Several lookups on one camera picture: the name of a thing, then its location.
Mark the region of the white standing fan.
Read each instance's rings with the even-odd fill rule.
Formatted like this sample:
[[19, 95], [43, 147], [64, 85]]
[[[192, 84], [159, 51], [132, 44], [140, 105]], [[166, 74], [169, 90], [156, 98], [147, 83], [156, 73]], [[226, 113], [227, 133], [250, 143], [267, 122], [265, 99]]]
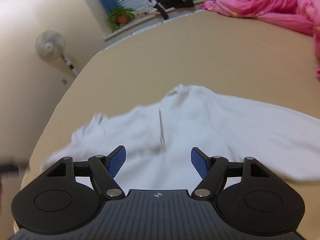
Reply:
[[73, 74], [78, 76], [79, 73], [73, 63], [65, 56], [66, 44], [66, 39], [59, 32], [53, 29], [46, 29], [37, 37], [35, 50], [39, 57], [46, 61], [61, 58]]

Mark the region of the white long-sleeve shirt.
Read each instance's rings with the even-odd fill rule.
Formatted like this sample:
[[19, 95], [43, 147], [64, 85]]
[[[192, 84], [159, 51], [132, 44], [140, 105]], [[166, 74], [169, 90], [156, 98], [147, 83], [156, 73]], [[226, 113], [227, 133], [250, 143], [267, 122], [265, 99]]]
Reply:
[[229, 161], [258, 159], [278, 176], [319, 180], [319, 120], [288, 108], [220, 95], [202, 86], [179, 85], [160, 102], [129, 113], [93, 116], [71, 142], [43, 164], [63, 157], [86, 161], [124, 146], [126, 160], [116, 175], [130, 189], [193, 191], [200, 176], [190, 154], [198, 147]]

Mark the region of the pink floral quilt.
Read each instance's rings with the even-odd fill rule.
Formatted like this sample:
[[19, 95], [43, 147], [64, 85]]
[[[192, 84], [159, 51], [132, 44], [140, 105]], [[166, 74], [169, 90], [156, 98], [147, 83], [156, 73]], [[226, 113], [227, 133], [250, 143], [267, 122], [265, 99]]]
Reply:
[[319, 0], [211, 0], [202, 10], [252, 18], [313, 37], [319, 55]]

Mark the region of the potted green plant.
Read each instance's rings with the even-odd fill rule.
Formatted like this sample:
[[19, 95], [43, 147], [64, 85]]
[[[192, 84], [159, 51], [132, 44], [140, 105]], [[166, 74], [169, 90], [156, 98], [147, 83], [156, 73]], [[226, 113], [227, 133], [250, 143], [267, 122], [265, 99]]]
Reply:
[[136, 19], [135, 10], [127, 7], [118, 7], [108, 15], [108, 22], [112, 32]]

